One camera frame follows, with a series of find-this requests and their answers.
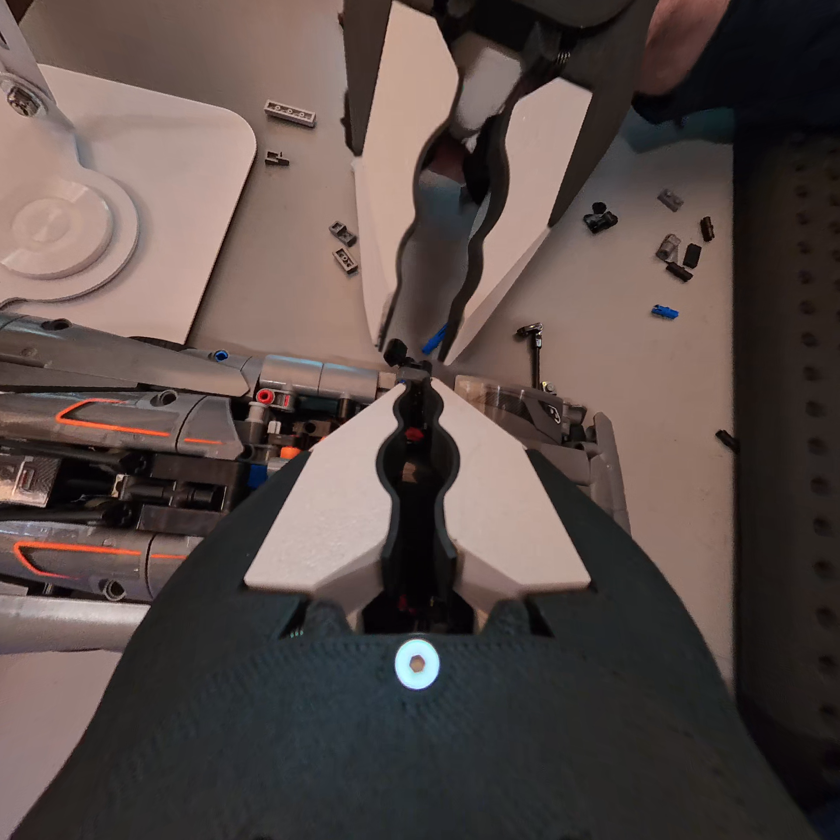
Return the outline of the person's right hand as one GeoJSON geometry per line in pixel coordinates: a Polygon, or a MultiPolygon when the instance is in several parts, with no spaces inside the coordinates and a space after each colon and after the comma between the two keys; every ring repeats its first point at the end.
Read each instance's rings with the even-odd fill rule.
{"type": "Polygon", "coordinates": [[[684,81],[729,4],[729,1],[659,1],[647,31],[636,93],[659,97],[684,81]]]}

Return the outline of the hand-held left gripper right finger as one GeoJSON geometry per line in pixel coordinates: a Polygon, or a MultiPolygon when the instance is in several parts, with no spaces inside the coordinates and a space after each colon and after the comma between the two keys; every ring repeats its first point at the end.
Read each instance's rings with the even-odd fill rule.
{"type": "Polygon", "coordinates": [[[443,495],[455,592],[488,616],[500,601],[587,588],[592,578],[526,448],[441,381],[432,388],[458,456],[443,495]]]}

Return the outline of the light grey four-stud lego plate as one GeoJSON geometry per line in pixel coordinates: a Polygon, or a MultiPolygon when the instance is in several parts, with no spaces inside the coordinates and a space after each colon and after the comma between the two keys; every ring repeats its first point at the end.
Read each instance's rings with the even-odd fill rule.
{"type": "Polygon", "coordinates": [[[275,100],[269,99],[266,101],[264,113],[270,119],[294,124],[309,130],[314,129],[317,125],[315,111],[293,107],[275,100]]]}

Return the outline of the white book stand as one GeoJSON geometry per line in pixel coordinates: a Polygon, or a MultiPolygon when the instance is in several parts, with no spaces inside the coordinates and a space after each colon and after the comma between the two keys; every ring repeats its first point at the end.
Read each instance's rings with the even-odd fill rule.
{"type": "Polygon", "coordinates": [[[256,156],[237,114],[40,65],[1,3],[2,316],[183,343],[256,156]]]}

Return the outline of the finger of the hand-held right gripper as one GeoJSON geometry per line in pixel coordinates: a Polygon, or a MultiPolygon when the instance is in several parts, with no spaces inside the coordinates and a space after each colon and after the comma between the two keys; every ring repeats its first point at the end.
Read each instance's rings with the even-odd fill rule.
{"type": "Polygon", "coordinates": [[[393,2],[362,153],[353,163],[364,310],[383,351],[416,222],[421,163],[446,126],[459,72],[433,16],[393,2]]]}
{"type": "Polygon", "coordinates": [[[555,78],[500,116],[490,186],[468,240],[465,282],[450,309],[441,361],[469,346],[550,232],[550,216],[592,94],[555,78]]]}

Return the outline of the grey lego car model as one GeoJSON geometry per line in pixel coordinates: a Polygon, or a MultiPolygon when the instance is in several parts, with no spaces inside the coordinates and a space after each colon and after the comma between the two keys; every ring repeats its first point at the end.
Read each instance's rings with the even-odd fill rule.
{"type": "MultiPolygon", "coordinates": [[[[2,316],[2,655],[123,650],[140,605],[224,517],[397,385],[387,368],[2,316]]],[[[544,387],[455,378],[630,533],[612,422],[586,426],[585,406],[544,387]]],[[[454,583],[423,563],[394,561],[351,626],[469,633],[454,583]]]]}

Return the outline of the black bent lego piece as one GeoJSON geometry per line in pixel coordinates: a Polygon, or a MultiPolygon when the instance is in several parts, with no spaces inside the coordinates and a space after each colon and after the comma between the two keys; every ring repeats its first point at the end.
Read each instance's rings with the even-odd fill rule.
{"type": "Polygon", "coordinates": [[[543,323],[533,322],[520,327],[514,338],[528,345],[530,358],[531,388],[544,392],[545,387],[541,377],[541,350],[543,346],[543,323]]]}

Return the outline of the black dotted chair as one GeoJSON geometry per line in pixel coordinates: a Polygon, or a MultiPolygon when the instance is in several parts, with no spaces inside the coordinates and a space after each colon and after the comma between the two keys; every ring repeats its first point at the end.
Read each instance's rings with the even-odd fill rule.
{"type": "Polygon", "coordinates": [[[733,143],[736,692],[817,838],[838,838],[838,129],[733,143]]]}

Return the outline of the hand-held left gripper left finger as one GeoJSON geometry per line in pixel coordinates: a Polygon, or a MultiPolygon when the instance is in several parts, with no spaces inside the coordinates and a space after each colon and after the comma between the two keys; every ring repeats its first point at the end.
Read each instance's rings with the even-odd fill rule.
{"type": "Polygon", "coordinates": [[[377,456],[398,427],[396,385],[316,444],[245,574],[250,590],[299,593],[358,613],[382,591],[392,498],[377,456]]]}

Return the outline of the person's right forearm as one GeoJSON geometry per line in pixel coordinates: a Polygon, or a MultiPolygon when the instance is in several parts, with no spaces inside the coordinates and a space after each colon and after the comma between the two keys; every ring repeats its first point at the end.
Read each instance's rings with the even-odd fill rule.
{"type": "Polygon", "coordinates": [[[737,122],[838,129],[839,6],[834,1],[735,1],[688,77],[659,96],[635,93],[650,123],[732,111],[737,122]]]}

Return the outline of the dark grey lego connector assembly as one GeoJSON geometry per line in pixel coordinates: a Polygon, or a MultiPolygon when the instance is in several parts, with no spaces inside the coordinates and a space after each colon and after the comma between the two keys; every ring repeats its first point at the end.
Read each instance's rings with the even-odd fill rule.
{"type": "Polygon", "coordinates": [[[386,366],[395,374],[395,383],[404,384],[407,390],[421,387],[433,375],[430,360],[416,360],[408,354],[406,344],[397,338],[390,339],[383,353],[386,366]]]}

